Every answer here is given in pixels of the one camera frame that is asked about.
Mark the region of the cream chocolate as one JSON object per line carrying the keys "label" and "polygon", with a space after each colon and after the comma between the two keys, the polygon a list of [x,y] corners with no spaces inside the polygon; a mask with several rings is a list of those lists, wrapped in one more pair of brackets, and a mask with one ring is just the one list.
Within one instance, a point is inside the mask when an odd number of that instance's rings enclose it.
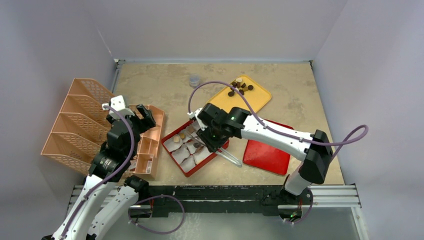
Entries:
{"label": "cream chocolate", "polygon": [[180,142],[180,137],[179,136],[177,136],[177,135],[175,135],[174,137],[173,137],[173,142],[174,143],[179,143]]}

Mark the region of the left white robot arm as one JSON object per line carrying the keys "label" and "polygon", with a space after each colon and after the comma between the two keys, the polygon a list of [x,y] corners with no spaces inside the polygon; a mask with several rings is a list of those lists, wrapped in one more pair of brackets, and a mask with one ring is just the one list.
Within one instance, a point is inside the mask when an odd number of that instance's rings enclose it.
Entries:
{"label": "left white robot arm", "polygon": [[106,119],[111,128],[107,132],[106,141],[95,155],[83,190],[63,223],[45,240],[84,240],[90,225],[106,196],[116,186],[129,168],[130,161],[137,153],[141,134],[156,126],[152,111],[144,105],[136,106],[142,118],[123,104],[103,105],[109,111]]}

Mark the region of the metal serving tongs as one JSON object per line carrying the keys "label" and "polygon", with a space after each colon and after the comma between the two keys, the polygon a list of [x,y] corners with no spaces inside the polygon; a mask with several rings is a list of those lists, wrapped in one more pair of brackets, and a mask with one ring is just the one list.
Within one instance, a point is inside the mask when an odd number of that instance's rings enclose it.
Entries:
{"label": "metal serving tongs", "polygon": [[[195,136],[193,136],[189,131],[187,130],[183,130],[184,134],[187,137],[190,137],[193,141],[195,141],[196,143],[198,143],[199,145],[206,147],[207,145],[205,143],[203,143],[202,141],[200,141],[199,139],[197,139]],[[232,155],[230,152],[228,152],[226,149],[224,149],[223,147],[218,148],[217,150],[213,150],[212,153],[217,154],[218,156],[223,157],[224,159],[226,159],[227,161],[229,161],[230,163],[234,164],[235,166],[237,166],[238,168],[241,168],[243,166],[243,163],[241,160],[239,160],[238,158],[236,158],[234,155]]]}

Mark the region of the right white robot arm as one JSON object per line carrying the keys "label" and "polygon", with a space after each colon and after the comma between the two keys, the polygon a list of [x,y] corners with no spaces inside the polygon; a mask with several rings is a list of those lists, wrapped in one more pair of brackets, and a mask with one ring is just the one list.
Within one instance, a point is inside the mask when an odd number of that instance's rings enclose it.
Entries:
{"label": "right white robot arm", "polygon": [[325,182],[333,151],[327,134],[319,129],[315,133],[296,131],[256,117],[240,107],[225,112],[211,103],[191,113],[190,117],[200,125],[197,134],[212,152],[229,138],[239,138],[269,145],[299,160],[300,165],[280,191],[282,200],[288,204],[298,200],[311,184]]}

